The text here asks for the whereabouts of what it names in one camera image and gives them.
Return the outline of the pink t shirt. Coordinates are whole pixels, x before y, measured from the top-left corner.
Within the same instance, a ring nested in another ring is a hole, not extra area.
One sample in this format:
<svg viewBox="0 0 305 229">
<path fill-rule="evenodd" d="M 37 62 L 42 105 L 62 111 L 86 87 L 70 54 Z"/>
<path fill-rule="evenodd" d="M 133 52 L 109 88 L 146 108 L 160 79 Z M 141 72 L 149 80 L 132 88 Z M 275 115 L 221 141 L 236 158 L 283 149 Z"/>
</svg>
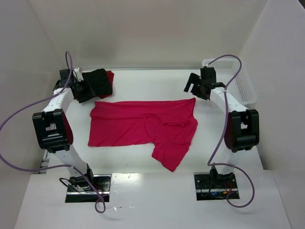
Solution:
<svg viewBox="0 0 305 229">
<path fill-rule="evenodd" d="M 189 151 L 198 122 L 196 99 L 95 102 L 88 146 L 152 143 L 152 158 L 174 172 Z"/>
</svg>

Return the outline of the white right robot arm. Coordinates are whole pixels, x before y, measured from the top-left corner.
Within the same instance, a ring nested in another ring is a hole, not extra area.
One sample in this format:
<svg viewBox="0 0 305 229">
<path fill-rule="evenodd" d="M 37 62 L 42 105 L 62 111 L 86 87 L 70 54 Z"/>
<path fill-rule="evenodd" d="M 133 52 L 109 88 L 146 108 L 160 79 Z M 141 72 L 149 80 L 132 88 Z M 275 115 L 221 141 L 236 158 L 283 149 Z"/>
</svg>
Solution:
<svg viewBox="0 0 305 229">
<path fill-rule="evenodd" d="M 259 113 L 248 109 L 229 93 L 227 86 L 216 81 L 213 67 L 203 67 L 200 75 L 191 73 L 185 92 L 212 101 L 225 115 L 224 129 L 207 165 L 214 183 L 227 181 L 242 153 L 259 143 Z"/>
</svg>

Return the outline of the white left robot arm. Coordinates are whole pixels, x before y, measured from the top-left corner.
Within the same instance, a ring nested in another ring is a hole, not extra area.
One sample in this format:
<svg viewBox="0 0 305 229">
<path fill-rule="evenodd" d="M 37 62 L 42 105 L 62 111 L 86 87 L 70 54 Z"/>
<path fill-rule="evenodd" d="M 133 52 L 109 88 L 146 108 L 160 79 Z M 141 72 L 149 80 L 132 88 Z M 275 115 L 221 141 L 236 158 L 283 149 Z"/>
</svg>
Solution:
<svg viewBox="0 0 305 229">
<path fill-rule="evenodd" d="M 41 112 L 32 116 L 40 148 L 67 165 L 69 183 L 75 191 L 91 191 L 93 173 L 73 147 L 73 133 L 65 113 L 73 100 L 83 103 L 110 92 L 112 86 L 104 69 L 84 73 L 80 69 L 64 69 L 53 88 L 54 97 Z"/>
</svg>

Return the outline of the black folded t shirt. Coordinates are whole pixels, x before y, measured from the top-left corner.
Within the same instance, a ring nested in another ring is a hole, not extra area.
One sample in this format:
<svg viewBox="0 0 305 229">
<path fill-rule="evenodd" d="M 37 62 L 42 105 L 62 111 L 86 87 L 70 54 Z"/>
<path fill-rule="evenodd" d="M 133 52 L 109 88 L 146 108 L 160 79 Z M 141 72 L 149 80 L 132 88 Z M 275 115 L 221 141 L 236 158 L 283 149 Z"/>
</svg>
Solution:
<svg viewBox="0 0 305 229">
<path fill-rule="evenodd" d="M 82 73 L 83 79 L 90 88 L 93 97 L 98 97 L 98 90 L 99 90 L 98 87 L 101 82 L 100 77 L 101 77 L 102 69 L 97 69 L 91 72 Z"/>
</svg>

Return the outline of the white plastic basket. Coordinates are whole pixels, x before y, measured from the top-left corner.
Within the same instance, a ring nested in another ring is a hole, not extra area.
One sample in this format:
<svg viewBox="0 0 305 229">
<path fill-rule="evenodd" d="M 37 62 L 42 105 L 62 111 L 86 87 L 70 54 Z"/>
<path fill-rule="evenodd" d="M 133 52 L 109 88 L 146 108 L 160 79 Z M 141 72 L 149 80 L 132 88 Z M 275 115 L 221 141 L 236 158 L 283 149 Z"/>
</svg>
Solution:
<svg viewBox="0 0 305 229">
<path fill-rule="evenodd" d="M 202 66 L 213 67 L 216 72 L 216 81 L 229 83 L 228 91 L 242 105 L 254 108 L 257 95 L 245 66 L 240 67 L 239 61 L 234 57 L 224 57 L 211 63 L 212 59 L 202 61 Z"/>
</svg>

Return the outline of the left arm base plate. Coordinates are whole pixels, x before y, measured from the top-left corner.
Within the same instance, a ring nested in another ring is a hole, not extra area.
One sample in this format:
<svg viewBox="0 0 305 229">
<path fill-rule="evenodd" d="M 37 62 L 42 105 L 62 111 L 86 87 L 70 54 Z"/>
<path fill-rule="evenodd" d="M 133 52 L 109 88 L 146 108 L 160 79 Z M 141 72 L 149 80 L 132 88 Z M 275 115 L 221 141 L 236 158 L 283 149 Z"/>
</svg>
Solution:
<svg viewBox="0 0 305 229">
<path fill-rule="evenodd" d="M 105 202 L 110 199 L 111 175 L 94 175 L 93 186 L 103 196 Z M 84 187 L 76 185 L 72 178 L 59 178 L 59 181 L 67 188 L 65 203 L 96 202 L 97 193 L 85 182 Z"/>
</svg>

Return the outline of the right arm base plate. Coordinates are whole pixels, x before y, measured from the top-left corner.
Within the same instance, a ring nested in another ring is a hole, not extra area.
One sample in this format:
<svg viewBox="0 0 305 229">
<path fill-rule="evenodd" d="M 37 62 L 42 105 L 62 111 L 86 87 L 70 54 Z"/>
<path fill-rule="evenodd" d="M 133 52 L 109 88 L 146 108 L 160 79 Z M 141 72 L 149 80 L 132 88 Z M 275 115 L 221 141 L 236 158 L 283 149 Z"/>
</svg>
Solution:
<svg viewBox="0 0 305 229">
<path fill-rule="evenodd" d="M 194 183 L 197 201 L 226 200 L 228 195 L 229 199 L 240 198 L 234 173 L 216 176 L 215 181 L 209 172 L 194 173 Z"/>
</svg>

